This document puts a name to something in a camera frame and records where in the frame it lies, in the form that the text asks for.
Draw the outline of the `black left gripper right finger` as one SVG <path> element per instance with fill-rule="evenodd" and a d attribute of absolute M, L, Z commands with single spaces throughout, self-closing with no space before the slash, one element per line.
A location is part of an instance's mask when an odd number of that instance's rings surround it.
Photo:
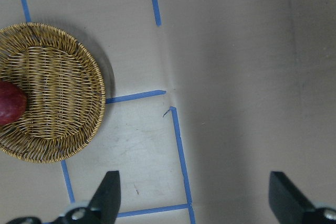
<path fill-rule="evenodd" d="M 279 223 L 335 223 L 335 209 L 315 206 L 284 172 L 270 172 L 268 202 Z"/>

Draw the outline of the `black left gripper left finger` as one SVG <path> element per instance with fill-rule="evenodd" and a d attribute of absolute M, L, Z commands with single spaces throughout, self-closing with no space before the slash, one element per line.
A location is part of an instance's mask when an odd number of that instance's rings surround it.
<path fill-rule="evenodd" d="M 56 223 L 115 223 L 120 205 L 120 174 L 109 171 L 87 206 L 67 211 L 56 219 Z"/>

